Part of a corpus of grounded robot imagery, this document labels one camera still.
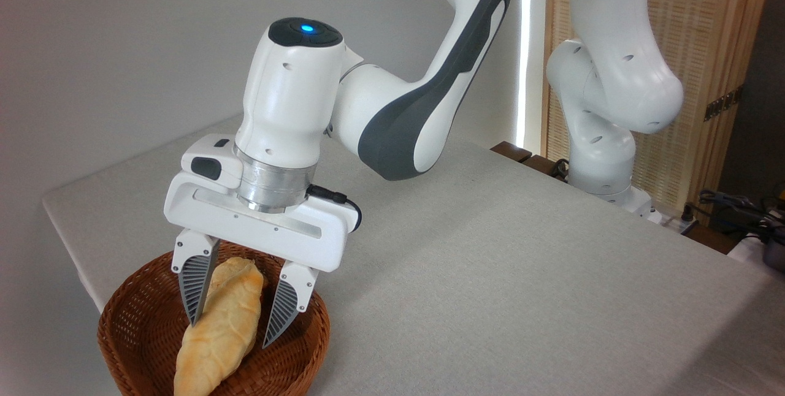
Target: black button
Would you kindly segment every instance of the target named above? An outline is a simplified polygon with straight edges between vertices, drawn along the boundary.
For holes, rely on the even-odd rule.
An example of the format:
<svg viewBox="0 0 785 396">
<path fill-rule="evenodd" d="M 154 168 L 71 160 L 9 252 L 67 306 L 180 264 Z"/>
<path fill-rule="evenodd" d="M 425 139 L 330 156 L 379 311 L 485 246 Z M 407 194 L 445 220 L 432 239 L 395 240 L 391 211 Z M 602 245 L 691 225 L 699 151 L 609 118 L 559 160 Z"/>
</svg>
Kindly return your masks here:
<svg viewBox="0 0 785 396">
<path fill-rule="evenodd" d="M 313 31 L 305 32 L 303 25 L 313 27 Z M 287 17 L 273 22 L 267 37 L 284 47 L 331 47 L 343 40 L 341 33 L 330 25 L 303 17 Z"/>
<path fill-rule="evenodd" d="M 210 180 L 221 177 L 221 162 L 211 158 L 194 158 L 191 161 L 191 172 Z"/>
</svg>

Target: light strip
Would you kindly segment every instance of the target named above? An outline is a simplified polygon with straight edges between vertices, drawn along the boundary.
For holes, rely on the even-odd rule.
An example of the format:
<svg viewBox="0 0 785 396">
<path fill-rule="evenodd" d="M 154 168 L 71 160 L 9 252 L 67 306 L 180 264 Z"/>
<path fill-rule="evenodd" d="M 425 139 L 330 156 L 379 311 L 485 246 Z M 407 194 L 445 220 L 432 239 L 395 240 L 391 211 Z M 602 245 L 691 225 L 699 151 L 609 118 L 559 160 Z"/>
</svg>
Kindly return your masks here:
<svg viewBox="0 0 785 396">
<path fill-rule="evenodd" d="M 529 36 L 530 23 L 532 22 L 532 0 L 521 0 L 521 49 L 518 58 L 518 100 L 516 101 L 515 145 L 524 146 L 524 133 L 526 131 L 526 74 L 529 63 Z"/>
</svg>

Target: bread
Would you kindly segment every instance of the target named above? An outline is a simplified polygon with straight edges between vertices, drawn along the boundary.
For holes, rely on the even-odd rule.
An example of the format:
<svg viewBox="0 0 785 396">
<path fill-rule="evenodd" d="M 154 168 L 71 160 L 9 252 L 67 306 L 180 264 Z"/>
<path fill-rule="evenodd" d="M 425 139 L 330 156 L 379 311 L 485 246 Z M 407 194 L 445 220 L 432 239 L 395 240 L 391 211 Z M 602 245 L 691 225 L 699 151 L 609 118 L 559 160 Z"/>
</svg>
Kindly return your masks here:
<svg viewBox="0 0 785 396">
<path fill-rule="evenodd" d="M 263 287 L 264 276 L 249 259 L 215 268 L 202 316 L 183 335 L 174 396 L 207 396 L 239 367 L 256 340 Z"/>
</svg>

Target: wicker basket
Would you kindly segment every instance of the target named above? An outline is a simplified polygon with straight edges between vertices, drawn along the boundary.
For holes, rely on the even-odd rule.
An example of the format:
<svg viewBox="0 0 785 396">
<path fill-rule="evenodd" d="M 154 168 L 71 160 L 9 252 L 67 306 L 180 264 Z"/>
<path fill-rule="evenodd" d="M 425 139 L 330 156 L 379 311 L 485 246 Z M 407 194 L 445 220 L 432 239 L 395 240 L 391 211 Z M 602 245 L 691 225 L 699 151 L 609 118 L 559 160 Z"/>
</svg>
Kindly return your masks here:
<svg viewBox="0 0 785 396">
<path fill-rule="evenodd" d="M 233 256 L 253 259 L 271 282 L 262 293 L 257 343 L 237 371 L 213 395 L 305 394 L 324 360 L 330 320 L 314 293 L 308 310 L 271 346 L 261 348 L 282 262 L 233 243 L 221 242 L 218 262 Z M 172 253 L 152 260 L 128 279 L 104 307 L 98 344 L 112 377 L 124 395 L 171 395 L 175 360 L 188 318 L 180 300 Z"/>
</svg>

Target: table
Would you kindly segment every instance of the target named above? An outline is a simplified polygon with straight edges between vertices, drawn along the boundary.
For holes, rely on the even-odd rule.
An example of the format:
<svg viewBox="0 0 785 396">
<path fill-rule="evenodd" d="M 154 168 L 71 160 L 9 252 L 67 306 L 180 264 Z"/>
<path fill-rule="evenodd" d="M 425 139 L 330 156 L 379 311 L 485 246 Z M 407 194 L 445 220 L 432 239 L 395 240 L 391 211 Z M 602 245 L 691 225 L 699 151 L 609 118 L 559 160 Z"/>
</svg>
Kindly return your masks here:
<svg viewBox="0 0 785 396">
<path fill-rule="evenodd" d="M 48 193 L 103 308 L 173 248 L 174 141 Z M 785 394 L 785 286 L 511 159 L 449 139 L 384 181 L 325 139 L 315 183 L 362 208 L 320 275 L 330 351 L 312 394 Z"/>
</svg>

